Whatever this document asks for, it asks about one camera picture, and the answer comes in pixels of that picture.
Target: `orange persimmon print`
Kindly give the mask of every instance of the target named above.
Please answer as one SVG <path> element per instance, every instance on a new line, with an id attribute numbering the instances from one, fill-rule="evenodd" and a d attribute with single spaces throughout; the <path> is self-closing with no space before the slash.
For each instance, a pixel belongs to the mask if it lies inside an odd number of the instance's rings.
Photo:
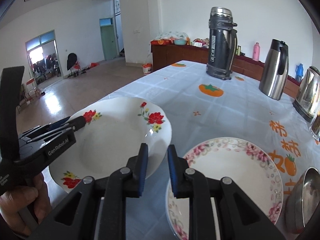
<path id="1" fill-rule="evenodd" d="M 223 95 L 223 90 L 220 88 L 217 88 L 213 85 L 200 85 L 199 90 L 209 96 L 212 97 L 221 97 Z"/>
<path id="2" fill-rule="evenodd" d="M 237 80 L 244 81 L 242 77 L 235 77 Z"/>
<path id="3" fill-rule="evenodd" d="M 290 154 L 284 159 L 284 166 L 290 176 L 297 174 L 297 167 L 294 163 L 294 158 Z"/>
<path id="4" fill-rule="evenodd" d="M 185 64 L 181 64 L 181 63 L 173 63 L 171 65 L 174 67 L 185 67 L 186 66 Z"/>

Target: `electric kettle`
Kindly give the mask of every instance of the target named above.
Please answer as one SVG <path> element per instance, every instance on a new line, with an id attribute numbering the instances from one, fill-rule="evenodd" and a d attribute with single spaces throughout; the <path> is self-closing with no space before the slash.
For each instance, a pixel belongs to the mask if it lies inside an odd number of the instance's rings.
<path id="1" fill-rule="evenodd" d="M 284 41 L 272 40 L 259 85 L 262 93 L 280 100 L 289 70 L 288 45 Z"/>
<path id="2" fill-rule="evenodd" d="M 318 109 L 320 93 L 320 72 L 311 66 L 301 81 L 293 107 L 307 121 L 311 122 Z"/>

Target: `black thermos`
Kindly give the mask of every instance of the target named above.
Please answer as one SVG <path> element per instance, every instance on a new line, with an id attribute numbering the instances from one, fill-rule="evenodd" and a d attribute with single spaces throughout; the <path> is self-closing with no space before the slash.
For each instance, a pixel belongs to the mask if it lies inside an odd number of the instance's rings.
<path id="1" fill-rule="evenodd" d="M 222 80 L 231 79 L 231 65 L 237 48 L 237 26 L 229 9 L 212 7 L 209 19 L 210 43 L 207 74 Z"/>

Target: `pink thermos flask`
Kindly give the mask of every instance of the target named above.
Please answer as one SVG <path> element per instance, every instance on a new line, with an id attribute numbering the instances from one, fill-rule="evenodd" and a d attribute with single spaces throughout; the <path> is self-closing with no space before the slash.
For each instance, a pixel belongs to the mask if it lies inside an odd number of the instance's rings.
<path id="1" fill-rule="evenodd" d="M 253 57 L 252 57 L 252 59 L 255 60 L 255 61 L 259 61 L 259 55 L 260 55 L 260 46 L 259 46 L 259 43 L 257 42 L 253 47 Z"/>

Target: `floral plate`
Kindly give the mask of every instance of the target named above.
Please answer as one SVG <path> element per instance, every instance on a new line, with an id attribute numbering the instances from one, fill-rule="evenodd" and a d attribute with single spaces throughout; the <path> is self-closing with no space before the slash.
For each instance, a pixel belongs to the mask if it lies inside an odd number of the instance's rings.
<path id="1" fill-rule="evenodd" d="M 75 113 L 86 124 L 75 132 L 76 143 L 49 166 L 54 181 L 70 192 L 85 176 L 100 179 L 126 166 L 147 143 L 146 177 L 162 162 L 172 129 L 164 111 L 141 98 L 113 98 L 96 102 Z"/>
<path id="2" fill-rule="evenodd" d="M 282 180 L 274 162 L 259 147 L 245 140 L 222 137 L 198 144 L 183 158 L 189 167 L 206 177 L 232 178 L 274 224 L 277 222 L 283 202 Z M 211 201 L 217 221 L 214 198 Z M 173 196 L 170 180 L 166 192 L 166 213 L 174 234 L 180 240 L 188 240 L 189 200 Z"/>

